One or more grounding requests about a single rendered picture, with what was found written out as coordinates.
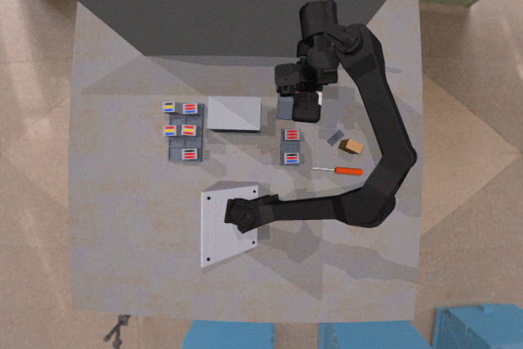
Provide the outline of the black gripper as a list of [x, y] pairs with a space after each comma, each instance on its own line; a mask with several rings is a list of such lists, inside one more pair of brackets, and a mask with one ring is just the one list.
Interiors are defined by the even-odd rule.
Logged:
[[[297, 45], [297, 57], [307, 56], [310, 49], [309, 45], [306, 45], [301, 40]], [[313, 83], [305, 77], [302, 72], [302, 66], [305, 59], [305, 57], [301, 57], [300, 60], [296, 62], [296, 65], [301, 62], [299, 83], [305, 83], [305, 89], [301, 93], [294, 92], [292, 120], [296, 122], [317, 123], [320, 120], [321, 105], [318, 105], [319, 95], [316, 91], [322, 92], [323, 86], [328, 85], [328, 83]]]

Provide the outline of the orange-handled screwdriver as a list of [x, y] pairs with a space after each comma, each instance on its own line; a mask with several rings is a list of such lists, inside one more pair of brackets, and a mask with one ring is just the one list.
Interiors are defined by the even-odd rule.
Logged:
[[312, 169], [320, 169], [320, 170], [329, 170], [329, 171], [335, 171], [335, 173], [338, 174], [347, 174], [347, 175], [361, 175], [363, 174], [363, 171], [361, 169], [355, 169], [355, 168], [339, 168], [336, 167], [335, 169], [330, 168], [313, 168]]

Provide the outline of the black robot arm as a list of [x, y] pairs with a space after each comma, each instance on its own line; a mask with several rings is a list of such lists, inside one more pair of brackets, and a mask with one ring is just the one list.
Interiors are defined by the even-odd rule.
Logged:
[[[237, 225], [242, 234], [286, 220], [337, 219], [349, 226], [380, 226], [394, 210], [395, 194], [417, 162], [387, 82], [382, 44], [374, 34], [364, 24], [339, 25], [333, 0], [307, 2], [299, 19], [302, 41], [311, 48], [302, 66], [305, 77], [317, 84], [337, 83], [342, 65], [359, 89], [382, 157], [363, 186], [340, 195], [291, 201], [279, 200], [278, 194], [228, 199], [224, 221]], [[275, 67], [275, 85], [282, 97], [304, 91], [300, 69], [301, 62]]]

